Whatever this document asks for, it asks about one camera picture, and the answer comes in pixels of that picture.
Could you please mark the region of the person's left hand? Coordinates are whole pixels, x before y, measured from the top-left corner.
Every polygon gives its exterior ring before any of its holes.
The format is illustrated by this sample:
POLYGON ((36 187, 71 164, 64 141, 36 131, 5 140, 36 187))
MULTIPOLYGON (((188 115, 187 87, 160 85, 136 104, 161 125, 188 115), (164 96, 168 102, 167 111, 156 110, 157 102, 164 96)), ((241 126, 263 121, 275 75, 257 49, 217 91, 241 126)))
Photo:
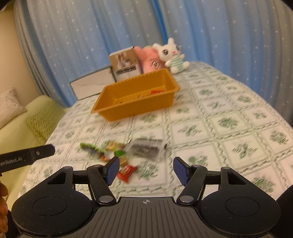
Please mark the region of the person's left hand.
POLYGON ((4 197, 8 195, 8 189, 6 186, 1 183, 0 184, 0 213, 1 213, 1 222, 0 222, 0 227, 1 227, 1 233, 6 233, 8 231, 8 206, 6 203, 6 200, 4 197))

